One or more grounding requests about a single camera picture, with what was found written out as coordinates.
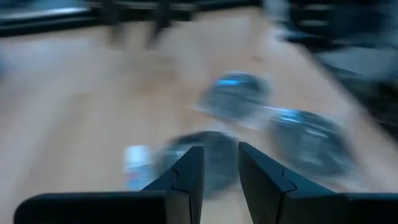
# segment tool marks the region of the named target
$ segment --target wooden table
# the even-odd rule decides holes
[[[272,106],[320,113],[344,127],[358,165],[344,177],[309,178],[338,192],[398,191],[392,139],[305,49],[280,41],[259,11],[199,15],[176,24],[152,51],[144,48],[148,23],[128,26],[126,50],[105,44],[104,27],[1,40],[1,223],[11,223],[17,204],[35,194],[125,190],[126,146],[155,153],[170,138],[208,129],[279,159],[264,131],[192,109],[225,70],[268,79]],[[204,201],[202,222],[250,223],[239,186]]]

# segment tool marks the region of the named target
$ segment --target small white object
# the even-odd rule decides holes
[[[129,146],[124,151],[123,172],[129,190],[142,190],[154,179],[152,161],[147,146]]]

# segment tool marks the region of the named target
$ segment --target transparent package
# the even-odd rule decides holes
[[[213,82],[194,109],[246,128],[261,129],[270,92],[269,83],[257,75],[229,71]]]
[[[264,126],[266,154],[337,192],[369,192],[377,183],[358,165],[345,116],[269,108]]]
[[[217,131],[201,131],[170,140],[158,156],[157,175],[163,174],[192,146],[205,149],[205,199],[221,195],[238,182],[238,141]]]

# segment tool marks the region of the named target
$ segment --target clear plastic bag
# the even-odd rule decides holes
[[[170,168],[192,146],[205,148],[205,199],[215,198],[239,180],[238,142],[217,131],[202,131],[172,139],[156,162],[157,175]]]
[[[246,128],[261,129],[270,92],[268,82],[258,76],[230,71],[204,92],[194,109]]]

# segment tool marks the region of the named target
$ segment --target black equipment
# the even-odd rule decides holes
[[[203,158],[203,148],[192,147],[140,192],[32,197],[18,207],[14,223],[199,224]],[[245,142],[239,174],[254,224],[398,223],[398,194],[336,194]]]
[[[44,194],[27,199],[14,215],[23,223],[200,224],[204,150],[192,147],[140,192]]]
[[[398,194],[336,194],[245,142],[239,174],[254,224],[398,222]]]

